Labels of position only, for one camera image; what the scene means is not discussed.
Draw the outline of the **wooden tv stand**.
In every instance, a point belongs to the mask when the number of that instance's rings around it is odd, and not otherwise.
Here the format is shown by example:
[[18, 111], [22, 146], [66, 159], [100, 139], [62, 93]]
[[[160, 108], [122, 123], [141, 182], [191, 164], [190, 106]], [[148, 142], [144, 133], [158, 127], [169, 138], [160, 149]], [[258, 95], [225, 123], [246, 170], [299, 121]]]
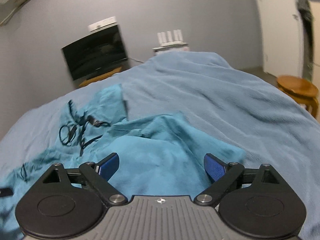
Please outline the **wooden tv stand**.
[[107, 79], [109, 77], [112, 77], [114, 74], [117, 74], [117, 73], [121, 72], [121, 70], [122, 70], [122, 66], [117, 67], [117, 68], [113, 69], [110, 72], [107, 72], [107, 73], [104, 73], [104, 74], [101, 74], [101, 75], [86, 79], [85, 81], [82, 81], [82, 83], [80, 83], [78, 85], [78, 88], [86, 87], [87, 85], [90, 85], [92, 83], [105, 80], [105, 79]]

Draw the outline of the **light blue fleece blanket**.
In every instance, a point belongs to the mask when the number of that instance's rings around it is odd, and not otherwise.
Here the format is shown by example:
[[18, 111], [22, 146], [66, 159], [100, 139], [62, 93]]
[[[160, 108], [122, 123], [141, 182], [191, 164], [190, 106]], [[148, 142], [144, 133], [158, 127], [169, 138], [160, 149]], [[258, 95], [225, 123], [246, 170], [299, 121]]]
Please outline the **light blue fleece blanket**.
[[216, 53], [171, 52], [51, 102], [82, 108], [112, 85], [122, 87], [129, 120], [182, 113], [196, 129], [243, 149], [245, 167], [271, 164], [306, 206], [300, 237], [319, 239], [319, 123], [286, 94]]

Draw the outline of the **round wooden stool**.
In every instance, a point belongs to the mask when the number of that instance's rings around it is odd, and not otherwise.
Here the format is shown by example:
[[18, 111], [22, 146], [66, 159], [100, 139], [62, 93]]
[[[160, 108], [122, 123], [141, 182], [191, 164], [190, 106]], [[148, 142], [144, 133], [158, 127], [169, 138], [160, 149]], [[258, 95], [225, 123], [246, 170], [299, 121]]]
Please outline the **round wooden stool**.
[[281, 75], [277, 78], [277, 87], [296, 103], [304, 105], [314, 118], [317, 117], [319, 90], [313, 83], [300, 77]]

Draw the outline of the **white box above television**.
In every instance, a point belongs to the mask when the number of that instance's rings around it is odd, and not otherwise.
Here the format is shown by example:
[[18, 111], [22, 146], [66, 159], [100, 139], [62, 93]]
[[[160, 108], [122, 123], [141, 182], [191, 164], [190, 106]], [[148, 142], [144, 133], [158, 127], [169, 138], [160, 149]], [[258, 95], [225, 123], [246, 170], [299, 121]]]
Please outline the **white box above television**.
[[112, 25], [112, 24], [116, 24], [117, 20], [115, 16], [100, 20], [98, 22], [92, 23], [88, 26], [88, 30], [89, 32], [93, 32], [96, 31], [100, 28], [104, 28], [106, 26]]

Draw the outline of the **white wifi router with antennas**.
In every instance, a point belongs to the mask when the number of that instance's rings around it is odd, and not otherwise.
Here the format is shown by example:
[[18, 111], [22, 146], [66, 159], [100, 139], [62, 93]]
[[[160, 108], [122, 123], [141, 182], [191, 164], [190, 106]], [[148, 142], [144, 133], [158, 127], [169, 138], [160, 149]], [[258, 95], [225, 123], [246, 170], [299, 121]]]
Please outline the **white wifi router with antennas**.
[[183, 45], [183, 35], [181, 29], [157, 33], [159, 45], [161, 47]]

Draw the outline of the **turquoise garment with black drawstring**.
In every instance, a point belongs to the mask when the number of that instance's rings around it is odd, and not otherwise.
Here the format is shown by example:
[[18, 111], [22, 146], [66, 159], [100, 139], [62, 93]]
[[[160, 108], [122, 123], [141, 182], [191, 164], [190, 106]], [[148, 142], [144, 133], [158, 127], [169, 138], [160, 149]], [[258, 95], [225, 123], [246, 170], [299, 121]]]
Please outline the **turquoise garment with black drawstring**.
[[203, 158], [243, 161], [245, 151], [191, 126], [182, 113], [129, 120], [121, 85], [97, 92], [82, 108], [60, 100], [25, 113], [1, 141], [1, 239], [22, 239], [18, 201], [53, 163], [66, 168], [119, 155], [111, 184], [125, 196], [197, 195], [209, 180]]

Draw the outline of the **black flat screen television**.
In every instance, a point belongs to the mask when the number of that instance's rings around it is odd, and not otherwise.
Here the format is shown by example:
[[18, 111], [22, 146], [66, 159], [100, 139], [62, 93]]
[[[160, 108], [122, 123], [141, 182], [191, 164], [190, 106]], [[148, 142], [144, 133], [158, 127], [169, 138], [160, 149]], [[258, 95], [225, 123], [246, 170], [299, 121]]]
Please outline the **black flat screen television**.
[[117, 24], [89, 34], [61, 50], [74, 81], [113, 70], [128, 59]]

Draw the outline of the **small shelf under router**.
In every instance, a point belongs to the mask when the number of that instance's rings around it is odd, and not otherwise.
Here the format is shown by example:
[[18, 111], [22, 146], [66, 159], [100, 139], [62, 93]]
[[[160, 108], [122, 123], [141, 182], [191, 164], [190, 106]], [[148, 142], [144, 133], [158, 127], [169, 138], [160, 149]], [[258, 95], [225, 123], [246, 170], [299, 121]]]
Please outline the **small shelf under router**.
[[187, 43], [183, 43], [183, 44], [173, 44], [170, 46], [160, 46], [160, 47], [156, 47], [153, 48], [153, 53], [154, 55], [159, 55], [159, 54], [163, 54], [163, 53], [167, 53], [167, 52], [171, 52], [171, 51], [189, 51], [189, 44]]

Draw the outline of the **dark cloth hanging on door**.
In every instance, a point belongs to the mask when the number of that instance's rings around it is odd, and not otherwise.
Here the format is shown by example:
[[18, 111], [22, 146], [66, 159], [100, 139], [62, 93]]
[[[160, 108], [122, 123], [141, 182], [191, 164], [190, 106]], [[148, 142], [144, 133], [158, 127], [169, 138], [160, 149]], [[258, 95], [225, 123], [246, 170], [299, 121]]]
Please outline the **dark cloth hanging on door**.
[[313, 15], [309, 0], [298, 0], [297, 8], [303, 22], [304, 64], [303, 78], [312, 81], [313, 78]]

